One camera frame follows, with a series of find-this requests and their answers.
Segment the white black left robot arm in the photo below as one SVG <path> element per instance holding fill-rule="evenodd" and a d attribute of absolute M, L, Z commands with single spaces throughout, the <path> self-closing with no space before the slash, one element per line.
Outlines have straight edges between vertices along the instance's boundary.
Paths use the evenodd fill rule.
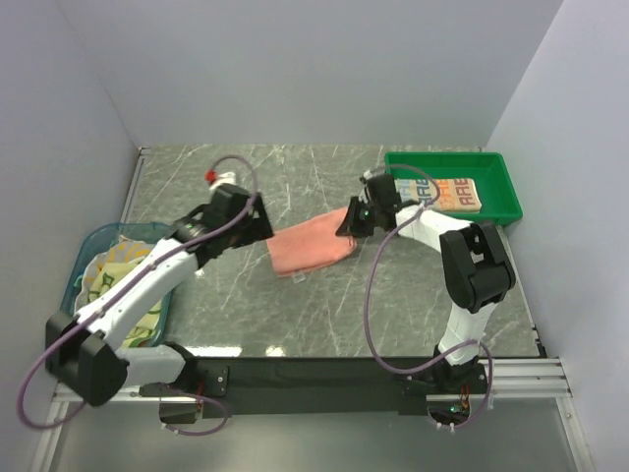
<path fill-rule="evenodd" d="M 137 322 L 176 286 L 228 249 L 273 234 L 262 195 L 230 183 L 176 220 L 139 265 L 73 316 L 52 316 L 45 329 L 46 371 L 91 406 L 122 387 L 164 384 L 185 395 L 199 382 L 198 360 L 177 344 L 126 348 Z"/>

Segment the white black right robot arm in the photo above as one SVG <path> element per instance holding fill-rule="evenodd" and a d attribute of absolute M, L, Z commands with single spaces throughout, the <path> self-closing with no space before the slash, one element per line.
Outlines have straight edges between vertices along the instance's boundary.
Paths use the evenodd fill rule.
<path fill-rule="evenodd" d="M 376 228 L 385 231 L 390 242 L 401 236 L 439 252 L 451 310 L 446 329 L 432 358 L 415 368 L 398 368 L 387 363 L 374 343 L 368 348 L 386 371 L 429 381 L 444 392 L 454 392 L 476 375 L 488 375 L 479 363 L 487 353 L 483 342 L 490 315 L 514 288 L 516 275 L 494 223 L 471 222 L 431 209 L 437 200 L 404 201 L 392 175 L 366 172 L 360 179 L 363 190 L 351 198 L 338 227 L 339 236 L 364 238 Z"/>

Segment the colourful striped rabbit towel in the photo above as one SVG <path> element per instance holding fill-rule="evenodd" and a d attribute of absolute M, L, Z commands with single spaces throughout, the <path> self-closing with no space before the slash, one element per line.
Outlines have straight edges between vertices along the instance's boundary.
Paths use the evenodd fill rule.
<path fill-rule="evenodd" d="M 442 212 L 479 213 L 482 202 L 472 178 L 437 179 L 436 185 L 427 179 L 396 179 L 395 186 L 403 202 L 428 203 Z"/>

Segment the salmon pink towel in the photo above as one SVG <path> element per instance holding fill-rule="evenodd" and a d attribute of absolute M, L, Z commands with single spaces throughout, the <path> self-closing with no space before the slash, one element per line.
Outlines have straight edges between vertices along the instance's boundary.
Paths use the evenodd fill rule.
<path fill-rule="evenodd" d="M 342 207 L 278 230 L 266 240 L 270 261 L 279 277 L 310 272 L 336 264 L 357 247 L 352 236 L 337 236 L 347 213 Z"/>

